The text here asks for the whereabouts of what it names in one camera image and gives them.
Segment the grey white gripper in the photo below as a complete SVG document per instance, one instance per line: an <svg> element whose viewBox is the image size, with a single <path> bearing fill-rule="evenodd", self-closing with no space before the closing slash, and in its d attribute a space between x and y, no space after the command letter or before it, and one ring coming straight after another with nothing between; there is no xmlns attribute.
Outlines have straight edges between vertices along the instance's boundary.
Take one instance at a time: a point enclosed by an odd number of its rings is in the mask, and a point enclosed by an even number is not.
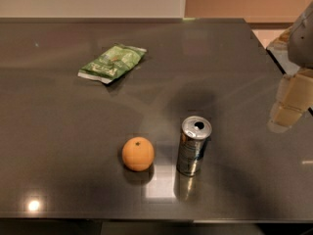
<svg viewBox="0 0 313 235"><path fill-rule="evenodd" d="M267 123L274 133L289 130L313 106L313 1L291 27L288 56L302 68L294 75L284 74L280 81Z"/></svg>

